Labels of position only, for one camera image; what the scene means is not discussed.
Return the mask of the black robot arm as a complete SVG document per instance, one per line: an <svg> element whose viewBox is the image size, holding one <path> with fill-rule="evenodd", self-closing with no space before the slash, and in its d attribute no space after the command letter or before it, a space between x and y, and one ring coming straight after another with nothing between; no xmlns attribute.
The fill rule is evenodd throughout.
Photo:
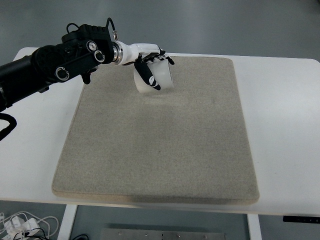
<svg viewBox="0 0 320 240"><path fill-rule="evenodd" d="M143 82L157 91L160 81L150 65L173 59L156 44L134 43L126 45L118 40L111 18L105 26L83 24L68 31L57 45L38 48L32 55L0 67L0 109L4 111L14 103L36 93L43 93L55 83L64 83L77 76L88 85L90 75L100 64L134 65Z"/></svg>

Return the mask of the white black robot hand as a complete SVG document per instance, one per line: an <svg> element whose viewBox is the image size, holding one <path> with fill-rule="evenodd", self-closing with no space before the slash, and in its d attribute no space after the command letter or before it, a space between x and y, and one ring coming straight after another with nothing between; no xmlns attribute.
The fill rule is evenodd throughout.
<svg viewBox="0 0 320 240"><path fill-rule="evenodd" d="M121 41L113 41L113 60L115 65L130 65L134 63L134 68L143 80L143 82L157 90L161 90L161 86L156 81L152 71L146 62L137 60L148 56L158 55L160 61L168 61L169 64L174 65L173 59L166 53L165 50L159 48L156 44L150 43L133 43L127 45Z"/></svg>

